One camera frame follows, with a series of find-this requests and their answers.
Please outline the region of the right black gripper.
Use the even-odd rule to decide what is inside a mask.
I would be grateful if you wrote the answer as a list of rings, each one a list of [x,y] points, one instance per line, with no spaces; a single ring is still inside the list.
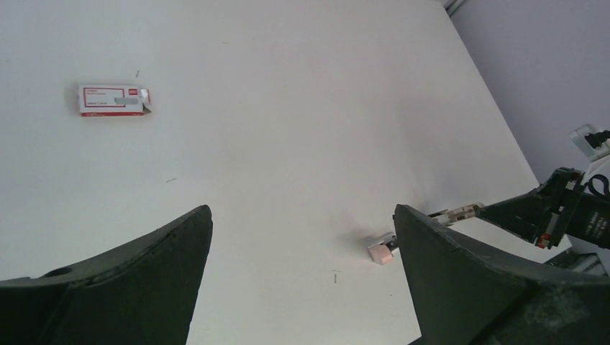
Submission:
[[[567,234],[609,248],[609,179],[558,168],[526,194],[478,207],[478,218],[543,249]]]

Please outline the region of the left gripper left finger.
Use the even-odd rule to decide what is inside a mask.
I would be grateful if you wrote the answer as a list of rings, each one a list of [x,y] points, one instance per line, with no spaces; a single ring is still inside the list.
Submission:
[[[184,344],[213,234],[198,206],[149,234],[1,282],[3,344]]]

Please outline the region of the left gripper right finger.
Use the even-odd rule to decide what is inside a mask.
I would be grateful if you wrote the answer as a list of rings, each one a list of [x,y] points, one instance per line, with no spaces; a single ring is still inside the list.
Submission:
[[[411,206],[393,215],[420,344],[607,344],[609,279],[504,252]]]

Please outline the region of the tan stapler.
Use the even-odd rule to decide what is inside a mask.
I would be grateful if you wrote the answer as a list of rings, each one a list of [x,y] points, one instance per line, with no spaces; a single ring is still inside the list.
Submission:
[[[446,209],[431,213],[428,217],[444,226],[452,226],[459,221],[475,218],[477,211],[482,207],[484,207],[482,203],[474,203],[452,210]]]

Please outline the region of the pink stapler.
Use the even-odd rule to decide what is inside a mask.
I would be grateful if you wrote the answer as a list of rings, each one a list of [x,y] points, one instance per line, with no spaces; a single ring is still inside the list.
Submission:
[[[398,248],[399,241],[393,232],[375,238],[367,247],[370,258],[378,265],[387,265],[392,262]]]

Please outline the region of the red white staple box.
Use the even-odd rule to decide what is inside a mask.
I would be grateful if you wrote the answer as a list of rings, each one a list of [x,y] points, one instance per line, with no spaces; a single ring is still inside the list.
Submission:
[[[78,107],[82,117],[144,116],[151,113],[150,92],[132,84],[79,84]]]

